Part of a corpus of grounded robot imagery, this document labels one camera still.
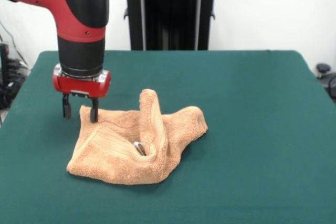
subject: white wall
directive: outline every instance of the white wall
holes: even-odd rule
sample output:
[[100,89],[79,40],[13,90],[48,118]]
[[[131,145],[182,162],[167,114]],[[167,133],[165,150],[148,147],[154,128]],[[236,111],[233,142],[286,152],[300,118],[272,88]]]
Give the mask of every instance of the white wall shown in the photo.
[[[107,49],[130,49],[126,6],[126,0],[110,0]],[[293,49],[311,69],[318,62],[336,68],[336,0],[215,0],[214,11],[211,50]],[[57,50],[48,10],[0,0],[0,20],[31,65],[41,51]]]

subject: black equipment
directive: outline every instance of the black equipment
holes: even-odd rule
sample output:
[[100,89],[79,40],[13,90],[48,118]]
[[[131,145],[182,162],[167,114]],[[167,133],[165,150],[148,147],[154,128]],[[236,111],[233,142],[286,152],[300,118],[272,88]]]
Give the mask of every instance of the black equipment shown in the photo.
[[328,73],[331,68],[329,65],[320,63],[316,66],[319,76],[318,80],[323,85],[328,95],[336,100],[336,73]]
[[214,0],[127,0],[132,50],[207,50]]
[[9,109],[28,76],[28,69],[18,59],[9,58],[9,46],[0,43],[0,110]]

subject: metal object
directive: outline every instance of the metal object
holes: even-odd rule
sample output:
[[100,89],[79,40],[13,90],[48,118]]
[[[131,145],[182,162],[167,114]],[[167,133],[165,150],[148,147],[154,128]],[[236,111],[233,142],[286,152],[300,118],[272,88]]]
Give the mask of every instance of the metal object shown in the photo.
[[135,146],[136,150],[141,154],[141,156],[146,156],[145,148],[140,142],[134,142],[133,145]]
[[88,92],[83,92],[83,91],[79,91],[79,90],[71,90],[71,93],[73,95],[78,95],[80,97],[88,97],[89,96]]
[[109,72],[107,70],[103,70],[100,75],[98,75],[94,80],[96,82],[104,83],[108,78]]
[[198,38],[200,35],[200,18],[201,18],[201,3],[202,0],[196,0],[196,24],[195,24],[195,50],[198,49]]
[[140,0],[141,5],[141,27],[142,27],[142,48],[146,51],[146,12],[145,12],[145,0]]
[[61,75],[62,75],[62,68],[61,68],[61,64],[58,63],[54,67],[54,76],[61,76]]

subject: orange towel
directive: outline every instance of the orange towel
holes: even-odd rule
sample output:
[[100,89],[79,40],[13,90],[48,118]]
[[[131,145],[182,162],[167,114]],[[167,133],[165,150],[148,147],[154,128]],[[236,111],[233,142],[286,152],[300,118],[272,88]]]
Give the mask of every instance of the orange towel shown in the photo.
[[[67,166],[71,174],[112,184],[155,184],[180,163],[181,153],[208,127],[198,107],[162,115],[153,90],[140,94],[140,111],[99,110],[90,123],[90,108],[80,109],[81,130]],[[134,142],[141,142],[142,156]]]

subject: green table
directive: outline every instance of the green table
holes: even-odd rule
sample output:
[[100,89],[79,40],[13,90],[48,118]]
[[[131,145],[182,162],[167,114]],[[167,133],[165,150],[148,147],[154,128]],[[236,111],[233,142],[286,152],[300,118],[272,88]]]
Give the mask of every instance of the green table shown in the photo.
[[66,172],[83,98],[62,118],[57,52],[39,57],[0,130],[0,223],[336,223],[336,109],[294,51],[108,51],[100,107],[200,107],[209,131],[157,185]]

